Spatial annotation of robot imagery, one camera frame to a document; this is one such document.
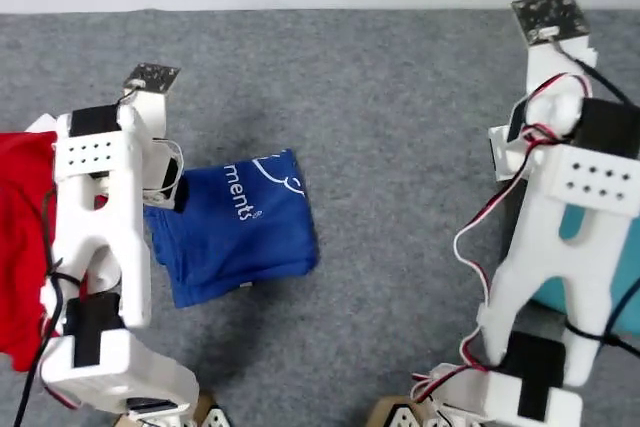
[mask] teal fabric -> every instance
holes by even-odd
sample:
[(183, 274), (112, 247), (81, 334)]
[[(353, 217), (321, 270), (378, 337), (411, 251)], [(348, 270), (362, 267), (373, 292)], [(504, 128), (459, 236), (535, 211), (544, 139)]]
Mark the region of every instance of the teal fabric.
[[(579, 230), (584, 217), (584, 209), (569, 206), (560, 225), (560, 237), (568, 239)], [(618, 270), (611, 284), (611, 296), (615, 305), (627, 289), (640, 277), (640, 219), (636, 219), (629, 229), (624, 250), (620, 256)], [(534, 296), (538, 302), (560, 312), (566, 312), (564, 287), (559, 278), (545, 283)], [(640, 334), (640, 295), (627, 305), (617, 322), (616, 331)]]

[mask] cable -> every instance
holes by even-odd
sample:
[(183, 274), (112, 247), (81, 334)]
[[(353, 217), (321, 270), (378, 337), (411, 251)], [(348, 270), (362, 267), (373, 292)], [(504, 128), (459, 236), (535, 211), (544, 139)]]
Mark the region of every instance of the cable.
[(144, 192), (164, 192), (165, 190), (171, 190), (173, 189), (176, 185), (178, 185), (178, 183), (180, 182), (180, 179), (182, 178), (182, 174), (184, 172), (184, 155), (182, 154), (182, 148), (180, 147), (180, 144), (178, 144), (177, 142), (173, 141), (173, 140), (169, 140), (169, 139), (153, 139), (154, 142), (158, 142), (158, 143), (164, 143), (167, 145), (173, 145), (176, 148), (177, 154), (178, 154), (178, 159), (179, 159), (179, 166), (178, 166), (178, 172), (176, 173), (176, 178), (174, 179), (174, 181), (170, 184), (167, 185), (166, 187), (160, 187), (158, 189), (142, 189)]
[(607, 325), (604, 329), (604, 335), (609, 335), (613, 332), (613, 328), (616, 326), (616, 322), (622, 315), (624, 309), (629, 305), (631, 299), (638, 293), (640, 290), (640, 278), (638, 278), (629, 289), (624, 293), (624, 295), (620, 298), (620, 301), (615, 306), (615, 308), (611, 311), (611, 315), (609, 316), (609, 320), (607, 321)]
[(47, 348), (47, 344), (49, 343), (49, 339), (53, 335), (53, 331), (56, 328), (56, 324), (60, 319), (60, 314), (62, 313), (62, 291), (60, 290), (60, 284), (58, 283), (58, 279), (55, 275), (55, 272), (50, 276), (51, 285), (53, 286), (53, 290), (56, 294), (56, 307), (51, 316), (51, 321), (47, 326), (47, 330), (45, 332), (45, 337), (36, 352), (36, 355), (31, 363), (31, 367), (29, 368), (29, 372), (27, 374), (27, 378), (24, 382), (24, 388), (22, 389), (22, 396), (20, 398), (20, 405), (18, 406), (18, 412), (16, 413), (16, 417), (13, 421), (13, 427), (20, 427), (22, 425), (22, 419), (24, 418), (25, 411), (27, 410), (27, 404), (29, 403), (29, 397), (31, 395), (31, 388), (33, 386), (33, 380), (35, 378), (36, 372), (38, 371), (38, 365), (40, 363), (40, 359), (42, 358), (42, 354), (44, 354), (45, 349)]
[(616, 322), (622, 315), (624, 309), (629, 305), (631, 299), (638, 293), (640, 290), (640, 278), (638, 278), (629, 289), (624, 293), (618, 304), (615, 306), (611, 315), (609, 316), (609, 320), (607, 320), (607, 325), (605, 326), (604, 333), (602, 335), (594, 335), (589, 334), (588, 332), (584, 332), (578, 329), (576, 326), (572, 325), (568, 319), (565, 320), (565, 326), (569, 332), (579, 336), (584, 337), (589, 340), (597, 340), (602, 345), (609, 345), (612, 347), (619, 347), (625, 352), (633, 355), (634, 357), (640, 358), (640, 349), (636, 349), (631, 344), (625, 342), (620, 338), (619, 335), (613, 333), (613, 329), (616, 325)]
[(579, 337), (584, 337), (589, 340), (597, 340), (603, 345), (610, 345), (612, 347), (620, 347), (622, 350), (628, 352), (640, 359), (640, 350), (636, 349), (631, 344), (628, 344), (624, 340), (622, 340), (619, 336), (615, 334), (604, 334), (604, 335), (593, 335), (588, 332), (584, 332), (578, 329), (576, 326), (572, 325), (569, 320), (565, 320), (564, 325), (567, 327), (567, 330)]
[[(445, 382), (451, 380), (453, 377), (458, 375), (460, 372), (464, 372), (465, 370), (468, 370), (468, 369), (471, 369), (471, 368), (472, 367), (470, 367), (468, 365), (460, 365), (460, 366), (456, 367), (455, 369), (453, 369), (448, 374), (443, 375), (442, 377), (440, 377), (437, 380), (434, 380), (433, 382), (424, 383), (424, 384), (422, 382), (418, 382), (411, 389), (411, 394), (410, 394), (411, 400), (413, 400), (414, 402), (416, 402), (418, 404), (424, 402), (425, 399), (427, 399), (429, 396), (431, 396), (431, 394), (433, 394), (433, 392), (435, 392), (438, 388), (442, 387)], [(417, 392), (420, 389), (424, 389), (424, 390), (420, 394), (418, 394)]]
[(440, 410), (436, 410), (436, 414), (438, 414), (440, 418), (444, 420), (449, 427), (453, 427), (453, 424), (451, 423), (451, 421), (447, 419), (447, 417), (445, 417), (445, 415), (442, 412), (440, 412)]
[(520, 105), (522, 105), (522, 103), (525, 104), (524, 105), (524, 112), (522, 114), (522, 119), (524, 120), (526, 118), (526, 115), (527, 115), (526, 113), (527, 113), (527, 108), (529, 106), (529, 102), (531, 102), (535, 97), (537, 97), (542, 92), (544, 92), (549, 87), (551, 87), (553, 84), (555, 84), (559, 80), (564, 79), (566, 77), (575, 79), (580, 83), (580, 85), (582, 87), (582, 93), (583, 93), (583, 95), (585, 97), (592, 97), (593, 96), (593, 88), (591, 87), (591, 82), (589, 82), (589, 79), (587, 77), (585, 77), (584, 75), (581, 75), (581, 74), (570, 74), (569, 72), (561, 72), (559, 74), (556, 74), (556, 75), (553, 75), (553, 76), (549, 77), (547, 80), (545, 80), (543, 83), (541, 83), (538, 87), (533, 89), (533, 91), (530, 94), (525, 94), (523, 97), (521, 97), (513, 105), (512, 109), (511, 109), (511, 115), (509, 116), (509, 125), (511, 125), (513, 123), (513, 117), (514, 117), (514, 115), (516, 113), (516, 109)]
[(590, 65), (586, 64), (582, 60), (577, 59), (574, 56), (572, 56), (571, 54), (569, 54), (566, 50), (564, 50), (562, 48), (562, 46), (560, 45), (560, 43), (558, 41), (556, 41), (554, 39), (551, 39), (550, 42), (553, 45), (553, 48), (558, 53), (562, 54), (564, 57), (569, 59), (571, 62), (573, 62), (574, 64), (578, 65), (590, 77), (592, 77), (593, 79), (595, 79), (598, 82), (600, 82), (609, 92), (611, 92), (615, 97), (617, 97), (618, 100), (620, 100), (620, 102), (622, 102), (623, 104), (634, 105), (634, 103), (631, 102), (631, 99), (629, 97), (627, 97), (618, 87), (616, 87), (613, 84), (613, 82), (611, 82), (604, 75), (602, 75), (600, 72), (598, 72), (594, 67), (591, 67)]
[(42, 210), (41, 210), (41, 232), (42, 232), (42, 242), (44, 247), (45, 254), (45, 264), (46, 264), (46, 273), (51, 281), (51, 286), (53, 287), (53, 291), (56, 296), (56, 306), (53, 311), (53, 315), (51, 316), (51, 320), (49, 324), (45, 328), (44, 336), (42, 342), (40, 343), (40, 347), (36, 351), (36, 354), (31, 362), (31, 367), (29, 368), (29, 372), (27, 373), (27, 378), (24, 382), (24, 387), (22, 389), (22, 396), (20, 398), (20, 404), (18, 405), (18, 411), (16, 412), (15, 419), (13, 421), (13, 427), (20, 427), (22, 425), (22, 420), (24, 418), (24, 414), (27, 410), (27, 404), (29, 403), (29, 397), (31, 396), (31, 388), (33, 387), (33, 381), (38, 372), (40, 360), (47, 348), (49, 340), (51, 339), (53, 332), (55, 331), (56, 325), (60, 320), (60, 314), (62, 313), (62, 305), (64, 303), (64, 299), (62, 296), (62, 290), (60, 289), (59, 280), (61, 276), (55, 271), (58, 265), (60, 265), (60, 261), (57, 263), (53, 262), (53, 257), (51, 253), (51, 242), (49, 236), (49, 202), (51, 197), (55, 194), (55, 187), (51, 188), (44, 196), (42, 201)]
[[(561, 140), (558, 139), (557, 137), (555, 137), (555, 139), (556, 140), (552, 140), (552, 139), (533, 140), (529, 144), (525, 152), (524, 160), (522, 161), (522, 164), (520, 165), (520, 167), (518, 168), (514, 176), (511, 179), (509, 179), (509, 181), (505, 184), (505, 186), (502, 189), (500, 189), (498, 193), (496, 193), (493, 197), (491, 197), (491, 199), (489, 199), (489, 201), (485, 204), (485, 206), (482, 209), (480, 209), (478, 213), (453, 238), (453, 253), (459, 262), (470, 267), (480, 278), (480, 282), (482, 283), (484, 304), (487, 307), (489, 306), (489, 296), (490, 296), (489, 277), (485, 272), (485, 270), (480, 266), (480, 264), (472, 260), (469, 260), (460, 254), (460, 251), (458, 249), (458, 242), (464, 234), (466, 234), (471, 229), (478, 226), (478, 224), (480, 224), (485, 218), (487, 218), (487, 216), (496, 208), (496, 206), (500, 202), (502, 202), (502, 200), (504, 200), (513, 191), (513, 189), (515, 189), (515, 187), (518, 185), (518, 182), (523, 177), (526, 171), (527, 163), (534, 149), (536, 149), (539, 146), (556, 145), (561, 142)], [(471, 353), (469, 352), (469, 345), (471, 344), (473, 339), (475, 339), (478, 336), (479, 333), (480, 333), (480, 326), (477, 325), (476, 328), (473, 330), (473, 332), (471, 332), (469, 335), (467, 335), (462, 339), (462, 341), (460, 342), (460, 346), (458, 348), (458, 352), (466, 365), (474, 368), (479, 368), (480, 370), (486, 370), (486, 368), (483, 367), (477, 360), (475, 360), (471, 355)]]

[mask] blue cloth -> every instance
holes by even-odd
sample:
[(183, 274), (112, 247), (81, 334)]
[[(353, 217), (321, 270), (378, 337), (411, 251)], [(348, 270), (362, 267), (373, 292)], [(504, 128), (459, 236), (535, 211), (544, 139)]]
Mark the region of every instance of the blue cloth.
[[(560, 237), (570, 239), (580, 230), (584, 209), (570, 205), (560, 225)], [(618, 269), (611, 284), (611, 298), (615, 306), (625, 292), (640, 277), (640, 219), (632, 222), (620, 255)], [(560, 312), (567, 311), (561, 279), (551, 279), (538, 290), (534, 299)], [(640, 295), (631, 299), (622, 312), (616, 331), (640, 334)]]
[(317, 246), (291, 150), (186, 171), (182, 212), (145, 207), (156, 259), (177, 307), (205, 302), (247, 282), (304, 275)]

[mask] cloth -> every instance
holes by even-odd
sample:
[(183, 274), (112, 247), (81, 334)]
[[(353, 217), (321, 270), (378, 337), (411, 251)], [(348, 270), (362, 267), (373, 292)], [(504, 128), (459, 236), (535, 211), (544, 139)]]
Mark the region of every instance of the cloth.
[(291, 150), (184, 174), (182, 212), (145, 207), (177, 307), (247, 282), (304, 275), (317, 262), (311, 211)]
[[(0, 352), (29, 370), (40, 344), (45, 257), (41, 206), (53, 185), (54, 132), (0, 134)], [(55, 229), (55, 199), (49, 203)]]

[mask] folded blue towel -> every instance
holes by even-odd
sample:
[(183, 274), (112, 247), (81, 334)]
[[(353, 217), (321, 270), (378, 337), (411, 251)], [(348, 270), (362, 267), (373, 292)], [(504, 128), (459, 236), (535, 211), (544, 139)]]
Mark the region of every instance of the folded blue towel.
[(317, 262), (311, 211), (291, 150), (188, 170), (182, 212), (145, 207), (177, 307), (247, 282), (304, 275)]

